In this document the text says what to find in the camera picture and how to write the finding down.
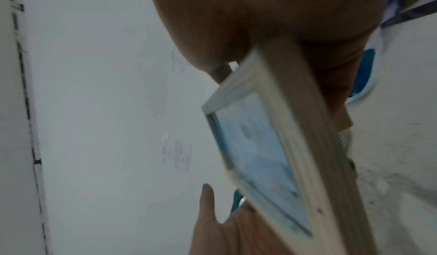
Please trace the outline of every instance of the skin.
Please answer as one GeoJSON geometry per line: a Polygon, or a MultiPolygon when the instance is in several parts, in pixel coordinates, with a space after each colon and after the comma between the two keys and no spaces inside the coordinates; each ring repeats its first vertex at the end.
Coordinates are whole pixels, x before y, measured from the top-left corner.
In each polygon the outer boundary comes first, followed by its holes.
{"type": "MultiPolygon", "coordinates": [[[[292,34],[318,82],[332,117],[351,92],[369,35],[385,0],[153,0],[174,43],[217,83],[250,49],[292,34]]],[[[290,254],[246,202],[217,223],[213,190],[204,185],[192,255],[290,254]]]]}

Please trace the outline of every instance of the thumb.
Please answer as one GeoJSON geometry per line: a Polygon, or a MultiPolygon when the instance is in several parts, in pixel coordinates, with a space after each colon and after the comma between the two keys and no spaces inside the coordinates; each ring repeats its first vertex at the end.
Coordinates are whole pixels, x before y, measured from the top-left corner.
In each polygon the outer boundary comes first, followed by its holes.
{"type": "Polygon", "coordinates": [[[217,222],[214,211],[214,191],[208,184],[202,187],[197,222],[217,222]]]}

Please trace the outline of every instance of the wooden frame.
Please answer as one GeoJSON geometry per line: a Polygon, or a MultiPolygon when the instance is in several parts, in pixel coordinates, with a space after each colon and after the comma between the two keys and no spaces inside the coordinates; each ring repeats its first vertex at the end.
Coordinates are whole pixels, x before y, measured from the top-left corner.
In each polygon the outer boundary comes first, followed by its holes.
{"type": "Polygon", "coordinates": [[[296,255],[375,255],[376,247],[346,155],[320,91],[291,37],[256,47],[202,107],[232,182],[296,255]],[[244,179],[220,143],[213,115],[255,92],[299,186],[310,229],[283,215],[244,179]]]}

